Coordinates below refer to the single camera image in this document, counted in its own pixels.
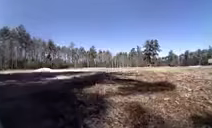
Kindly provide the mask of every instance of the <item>dead grass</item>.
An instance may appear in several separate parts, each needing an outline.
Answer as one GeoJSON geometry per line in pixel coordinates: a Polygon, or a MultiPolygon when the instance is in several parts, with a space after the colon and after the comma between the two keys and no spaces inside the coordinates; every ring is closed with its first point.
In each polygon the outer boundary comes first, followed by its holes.
{"type": "Polygon", "coordinates": [[[6,128],[212,128],[212,68],[133,68],[39,85],[0,87],[0,97],[41,90],[1,98],[6,128]]]}

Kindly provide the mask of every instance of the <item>blue sky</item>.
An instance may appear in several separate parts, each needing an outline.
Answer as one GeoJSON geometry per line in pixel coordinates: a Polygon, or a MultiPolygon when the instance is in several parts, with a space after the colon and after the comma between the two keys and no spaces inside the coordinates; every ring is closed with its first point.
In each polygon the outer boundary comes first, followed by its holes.
{"type": "Polygon", "coordinates": [[[113,53],[158,39],[161,56],[212,46],[212,0],[0,0],[0,27],[113,53]]]}

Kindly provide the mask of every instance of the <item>forest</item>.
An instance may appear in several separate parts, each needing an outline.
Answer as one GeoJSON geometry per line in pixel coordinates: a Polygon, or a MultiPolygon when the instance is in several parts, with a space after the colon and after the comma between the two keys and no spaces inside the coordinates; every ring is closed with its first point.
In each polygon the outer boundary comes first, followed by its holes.
{"type": "Polygon", "coordinates": [[[161,51],[157,39],[140,42],[140,46],[129,52],[112,54],[109,50],[96,50],[59,46],[53,40],[33,37],[23,25],[15,28],[0,28],[0,70],[78,67],[144,67],[144,66],[190,66],[208,65],[212,58],[212,47],[196,51],[186,50],[176,55],[172,50],[166,57],[159,57],[161,51]]]}

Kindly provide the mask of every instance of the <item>dirt ground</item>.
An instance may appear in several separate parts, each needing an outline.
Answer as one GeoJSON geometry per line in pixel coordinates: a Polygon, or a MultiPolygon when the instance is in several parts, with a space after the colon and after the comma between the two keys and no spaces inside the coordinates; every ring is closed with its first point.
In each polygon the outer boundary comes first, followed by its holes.
{"type": "Polygon", "coordinates": [[[212,128],[212,67],[0,73],[0,122],[4,128],[212,128]]]}

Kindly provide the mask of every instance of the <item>snow patch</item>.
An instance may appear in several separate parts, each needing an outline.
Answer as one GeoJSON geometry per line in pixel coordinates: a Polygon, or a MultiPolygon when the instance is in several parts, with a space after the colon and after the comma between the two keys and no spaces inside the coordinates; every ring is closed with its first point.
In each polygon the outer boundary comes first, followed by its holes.
{"type": "Polygon", "coordinates": [[[51,72],[52,69],[50,69],[50,68],[39,68],[39,69],[36,69],[34,71],[35,72],[51,72]]]}

